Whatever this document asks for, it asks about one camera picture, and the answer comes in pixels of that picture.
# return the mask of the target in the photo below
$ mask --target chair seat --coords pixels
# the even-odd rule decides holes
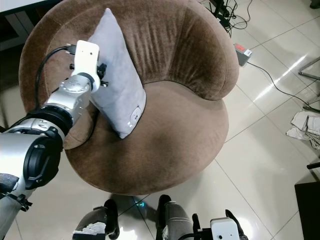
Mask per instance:
[[[144,89],[146,107],[128,137],[120,139],[99,114],[91,137],[66,150],[74,170],[96,188],[143,195],[176,186],[209,165],[225,141],[223,100],[202,99],[171,81]]]

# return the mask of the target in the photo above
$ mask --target white device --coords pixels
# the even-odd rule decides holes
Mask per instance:
[[[211,220],[210,227],[213,240],[240,240],[237,224],[229,217]]]
[[[90,75],[94,80],[92,93],[96,92],[100,87],[100,78],[97,74],[98,57],[99,46],[97,44],[83,40],[76,42],[74,71],[71,73],[71,76],[81,74]]]
[[[243,67],[251,57],[252,51],[238,43],[234,44],[234,48],[235,48],[236,55],[238,57],[239,65]]]

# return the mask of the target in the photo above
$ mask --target chair backrest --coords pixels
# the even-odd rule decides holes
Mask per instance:
[[[27,111],[34,107],[34,82],[52,49],[87,40],[106,8],[123,32],[143,84],[180,83],[208,100],[219,100],[236,84],[239,67],[231,40],[218,21],[195,0],[64,0],[30,34],[19,69]],[[39,89],[43,103],[70,76],[73,57],[58,52],[44,67]]]

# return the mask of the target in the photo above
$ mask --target power cord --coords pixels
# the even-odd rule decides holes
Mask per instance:
[[[229,34],[230,38],[232,37],[232,27],[228,27],[225,29],[226,32]]]
[[[188,234],[185,234],[185,235],[179,237],[178,240],[184,240],[184,239],[193,238],[193,237],[195,237],[194,233],[188,233]]]
[[[235,2],[235,6],[236,6],[234,10],[236,10],[236,9],[238,8],[238,3],[236,2],[236,0],[234,0],[234,2]],[[251,16],[250,16],[250,13],[249,13],[249,7],[250,7],[250,5],[252,4],[252,2],[253,2],[253,0],[251,0],[251,1],[249,2],[248,6],[247,6],[247,8],[246,8],[246,11],[247,11],[248,16],[249,16],[249,19],[248,19],[248,20],[245,20],[242,16],[239,16],[239,15],[234,14],[234,11],[233,11],[233,13],[232,13],[232,18],[233,18],[233,19],[241,18],[241,19],[243,19],[243,21],[240,21],[240,22],[235,23],[234,25],[231,25],[231,28],[235,28],[235,29],[242,30],[242,29],[245,29],[245,28],[248,27],[248,22],[250,22],[250,20],[251,20]],[[245,23],[245,27],[236,27],[236,25],[243,24],[243,23]]]
[[[251,63],[251,62],[248,62],[248,61],[247,61],[247,63],[250,64],[250,65],[252,65],[252,66],[254,66],[254,67],[256,67],[256,68],[258,68],[258,69],[260,69],[260,70],[262,70],[262,71],[264,71],[264,72],[269,76],[269,78],[271,79],[272,84],[273,84],[273,86],[275,87],[275,89],[277,89],[279,92],[281,92],[281,93],[283,93],[283,94],[286,94],[286,95],[288,95],[288,96],[294,97],[294,98],[296,98],[296,99],[299,99],[301,102],[303,102],[305,105],[307,105],[310,109],[312,109],[312,110],[315,111],[316,113],[320,113],[320,110],[319,110],[319,109],[316,109],[316,108],[311,107],[307,102],[305,102],[304,100],[302,100],[300,97],[297,97],[297,96],[295,96],[295,95],[292,95],[292,94],[290,94],[290,93],[287,93],[287,92],[284,92],[284,91],[280,90],[280,89],[276,86],[273,78],[272,78],[271,75],[267,72],[267,70],[263,69],[263,68],[260,67],[260,66],[254,65],[254,64]]]
[[[38,71],[36,72],[36,77],[35,77],[35,86],[34,86],[34,98],[35,98],[35,109],[38,109],[40,107],[40,103],[39,103],[39,83],[41,80],[41,73],[42,70],[46,64],[46,62],[48,61],[48,59],[54,55],[55,53],[61,51],[61,50],[66,50],[68,54],[72,54],[74,55],[76,53],[76,45],[72,45],[72,44],[67,44],[66,46],[61,46],[58,47],[54,50],[52,50],[47,56],[45,56],[45,58],[42,60]]]

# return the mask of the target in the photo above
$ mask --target robot leg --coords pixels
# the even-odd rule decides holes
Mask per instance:
[[[75,231],[72,240],[115,240],[119,237],[118,210],[116,203],[109,199],[85,215]]]
[[[177,240],[185,234],[193,233],[193,224],[185,210],[168,195],[159,199],[156,222],[156,240]]]

